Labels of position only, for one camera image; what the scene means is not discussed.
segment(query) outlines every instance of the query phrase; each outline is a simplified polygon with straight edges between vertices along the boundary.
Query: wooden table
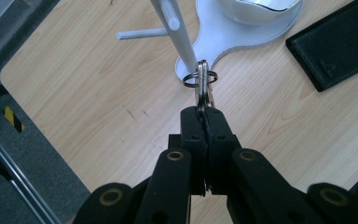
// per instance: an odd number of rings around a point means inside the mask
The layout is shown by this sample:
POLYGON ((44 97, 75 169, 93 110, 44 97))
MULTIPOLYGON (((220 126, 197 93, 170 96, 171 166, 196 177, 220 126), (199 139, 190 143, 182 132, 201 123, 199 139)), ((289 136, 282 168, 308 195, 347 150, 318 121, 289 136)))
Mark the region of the wooden table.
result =
MULTIPOLYGON (((305 1, 293 29, 214 68, 213 97, 243 147, 261 151, 294 187, 358 180, 358 75, 317 92, 284 40, 348 4, 305 1)), ((4 86, 89 190, 151 175, 194 91, 174 73, 168 37, 117 41, 158 28, 149 1, 61 0, 2 71, 4 86)), ((179 1, 192 41, 195 4, 179 1)), ((193 197, 193 223, 228 223, 225 197, 193 197)))

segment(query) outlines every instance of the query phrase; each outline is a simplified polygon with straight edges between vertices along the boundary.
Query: metal ring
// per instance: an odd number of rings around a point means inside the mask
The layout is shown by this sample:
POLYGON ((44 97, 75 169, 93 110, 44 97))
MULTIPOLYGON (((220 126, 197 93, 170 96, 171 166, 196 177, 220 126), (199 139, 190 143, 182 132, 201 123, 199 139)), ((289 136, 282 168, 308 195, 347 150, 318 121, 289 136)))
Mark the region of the metal ring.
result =
MULTIPOLYGON (((190 73, 188 74, 187 76, 185 76, 183 78, 183 84, 186 86, 186 87, 189 87, 189 88, 197 88, 199 85, 198 84, 191 84, 191 83, 186 83, 188 80, 190 80, 191 78, 196 78, 199 76, 199 73, 198 72, 194 72, 194 73, 190 73)), ((215 81, 217 81, 217 79, 219 78, 217 73, 215 73, 214 71, 208 71, 208 76, 209 77, 212 77, 213 79, 211 81, 208 82, 208 85, 214 83, 215 81)))
POLYGON ((104 206, 110 206, 119 203, 122 198, 123 191, 121 191, 121 189, 109 189, 100 196, 100 204, 104 206), (114 194, 116 197, 110 199, 107 197, 109 194, 114 194))
POLYGON ((170 161, 179 161, 184 157, 185 157, 185 155, 180 151, 173 151, 173 152, 168 153, 168 155, 167 155, 167 158, 170 161))
POLYGON ((250 151, 243 151, 240 153, 241 159, 245 161, 254 161, 256 159, 256 155, 250 151))
POLYGON ((336 206, 346 206, 350 202, 347 196, 335 189, 321 189, 320 194, 325 201, 336 206))

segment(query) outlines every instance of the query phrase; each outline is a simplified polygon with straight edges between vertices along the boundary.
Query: key ring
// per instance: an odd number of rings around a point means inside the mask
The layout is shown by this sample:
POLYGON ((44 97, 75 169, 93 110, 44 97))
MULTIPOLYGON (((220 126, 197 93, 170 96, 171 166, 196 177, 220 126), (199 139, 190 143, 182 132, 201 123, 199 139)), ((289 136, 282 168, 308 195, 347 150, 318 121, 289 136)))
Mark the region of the key ring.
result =
MULTIPOLYGON (((213 78, 212 80, 208 81, 208 85, 214 83, 218 79, 217 73, 215 73, 214 71, 208 71, 208 76, 213 78)), ((183 85, 189 88, 197 88, 199 84, 187 83, 187 81, 189 81, 191 78, 198 78, 198 77, 199 77, 198 71, 188 74, 183 78, 183 85)))
POLYGON ((198 79, 196 79, 196 83, 198 81, 198 87, 195 89, 196 93, 196 101, 197 101, 197 110, 199 112, 204 112, 206 106, 209 103, 209 72, 208 72, 208 64, 205 60, 198 62, 197 72, 199 73, 198 79))

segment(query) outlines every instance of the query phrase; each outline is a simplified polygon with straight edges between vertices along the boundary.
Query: white curved object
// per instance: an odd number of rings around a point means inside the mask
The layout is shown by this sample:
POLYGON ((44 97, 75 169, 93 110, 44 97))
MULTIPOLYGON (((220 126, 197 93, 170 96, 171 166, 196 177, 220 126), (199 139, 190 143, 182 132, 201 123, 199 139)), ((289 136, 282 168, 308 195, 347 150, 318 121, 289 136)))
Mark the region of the white curved object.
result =
POLYGON ((260 25, 290 13, 300 0, 218 0, 223 13, 234 21, 260 25))
MULTIPOLYGON (((286 15, 263 25, 245 25, 223 14, 217 0, 197 0, 200 33, 193 45, 197 61, 206 60, 211 69, 224 55, 237 49, 264 46, 292 28, 303 5, 303 0, 286 15)), ((189 74, 181 58, 176 62, 176 75, 183 80, 189 74)))

